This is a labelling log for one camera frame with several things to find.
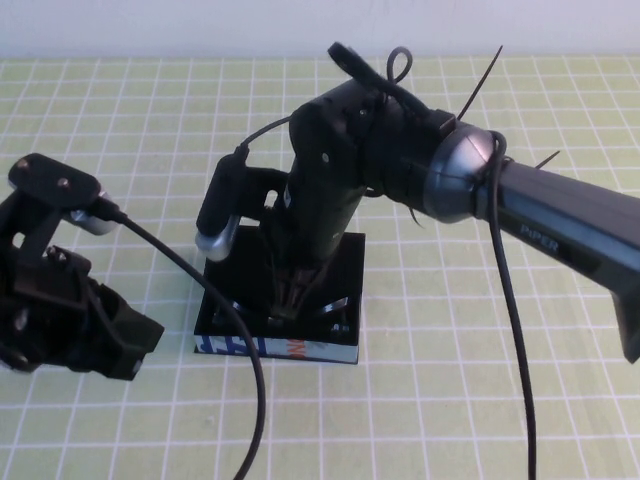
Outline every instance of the black cable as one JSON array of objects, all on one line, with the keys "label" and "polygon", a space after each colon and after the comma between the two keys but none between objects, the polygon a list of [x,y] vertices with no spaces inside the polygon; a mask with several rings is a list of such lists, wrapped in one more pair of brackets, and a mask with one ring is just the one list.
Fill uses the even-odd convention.
[{"label": "black cable", "polygon": [[489,229],[491,231],[491,240],[493,242],[493,250],[498,264],[498,272],[500,281],[502,282],[502,290],[504,291],[504,299],[509,312],[509,320],[511,322],[511,330],[513,331],[513,341],[518,357],[518,369],[520,370],[520,381],[522,383],[522,393],[524,396],[525,416],[527,422],[528,437],[528,471],[529,480],[536,478],[536,416],[533,404],[533,391],[531,388],[531,377],[529,376],[529,364],[527,362],[527,352],[524,345],[524,336],[522,334],[522,325],[520,324],[520,315],[518,314],[518,306],[516,304],[513,286],[507,267],[507,259],[502,245],[502,236],[500,234],[500,224],[498,219],[498,190],[500,183],[500,174],[505,161],[505,152],[507,141],[499,132],[490,132],[497,148],[490,160],[490,190],[489,190]]},{"label": "black cable", "polygon": [[253,142],[256,138],[258,138],[261,135],[264,135],[265,133],[267,133],[269,130],[273,130],[276,127],[279,127],[280,125],[284,125],[285,123],[287,123],[289,120],[291,120],[291,117],[284,117],[281,118],[280,120],[276,120],[275,122],[271,122],[268,125],[265,125],[264,127],[262,127],[260,130],[255,131],[254,133],[252,133],[251,135],[249,135],[247,138],[245,138],[242,141],[242,145],[249,145],[251,142]]},{"label": "black cable", "polygon": [[166,255],[169,260],[174,262],[178,267],[180,267],[196,282],[198,282],[202,286],[202,288],[204,288],[206,294],[209,295],[218,305],[220,305],[220,308],[227,314],[231,322],[240,333],[240,336],[244,340],[245,344],[247,345],[247,351],[249,354],[249,358],[251,359],[251,364],[253,366],[253,372],[256,380],[258,408],[255,428],[253,431],[253,436],[251,438],[251,443],[249,444],[249,449],[244,461],[242,462],[242,465],[238,469],[238,473],[236,473],[236,475],[233,477],[234,480],[244,480],[244,478],[247,476],[247,473],[249,473],[249,469],[251,468],[251,465],[255,460],[256,454],[258,453],[258,448],[260,447],[262,434],[264,432],[267,411],[267,396],[264,383],[264,373],[262,371],[262,365],[260,362],[260,356],[258,355],[258,350],[253,343],[253,339],[251,338],[251,334],[249,333],[247,326],[245,325],[238,312],[227,301],[227,299],[218,291],[218,289],[216,289],[211,283],[209,283],[200,274],[200,272],[198,272],[187,261],[180,257],[180,255],[171,250],[171,248],[165,245],[161,240],[159,240],[151,233],[147,232],[140,225],[138,225],[136,222],[131,220],[127,216],[127,214],[121,212],[116,204],[108,200],[103,200],[97,208],[99,210],[99,214],[97,215],[99,218],[103,218],[104,220],[113,220],[127,227],[140,238],[146,240],[155,248],[157,248],[161,253]]}]

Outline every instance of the black plastic housing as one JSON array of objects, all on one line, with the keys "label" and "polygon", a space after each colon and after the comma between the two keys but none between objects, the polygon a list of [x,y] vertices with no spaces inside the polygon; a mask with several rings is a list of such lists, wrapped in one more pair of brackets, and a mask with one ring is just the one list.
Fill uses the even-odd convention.
[{"label": "black plastic housing", "polygon": [[[503,231],[608,289],[622,350],[640,358],[640,199],[556,173],[506,162],[500,178]],[[487,220],[487,188],[476,216]]]}]

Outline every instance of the black bracket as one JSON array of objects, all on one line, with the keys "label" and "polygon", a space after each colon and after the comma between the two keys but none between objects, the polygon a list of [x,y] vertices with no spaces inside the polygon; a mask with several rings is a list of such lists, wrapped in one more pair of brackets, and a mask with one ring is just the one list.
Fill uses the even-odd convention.
[{"label": "black bracket", "polygon": [[20,159],[9,182],[15,191],[0,204],[0,360],[24,372],[49,364],[133,380],[164,328],[91,279],[88,259],[49,246],[62,220],[90,209],[100,184],[39,154]]}]

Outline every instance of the robotic arm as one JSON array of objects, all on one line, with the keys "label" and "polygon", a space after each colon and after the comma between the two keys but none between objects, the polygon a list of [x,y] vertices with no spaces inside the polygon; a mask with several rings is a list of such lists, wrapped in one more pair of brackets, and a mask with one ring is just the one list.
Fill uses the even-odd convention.
[{"label": "robotic arm", "polygon": [[211,261],[231,252],[240,217],[258,220],[276,279],[270,315],[304,321],[363,197],[445,224],[488,221],[495,159],[500,228],[611,291],[624,356],[640,357],[640,199],[518,164],[500,135],[428,109],[340,44],[329,54],[352,79],[293,112],[288,175],[247,167],[246,144],[219,163],[197,222]]}]

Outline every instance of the screw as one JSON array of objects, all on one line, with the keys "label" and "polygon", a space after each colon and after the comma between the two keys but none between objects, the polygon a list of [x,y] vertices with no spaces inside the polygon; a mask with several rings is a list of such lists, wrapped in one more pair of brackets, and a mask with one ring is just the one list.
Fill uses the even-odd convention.
[{"label": "screw", "polygon": [[13,320],[13,326],[18,332],[21,332],[27,326],[27,322],[29,321],[29,311],[26,308],[23,308],[18,312],[16,318]]},{"label": "screw", "polygon": [[331,327],[331,331],[334,333],[346,333],[349,331],[349,325],[341,325],[339,323],[334,323],[333,327]]}]

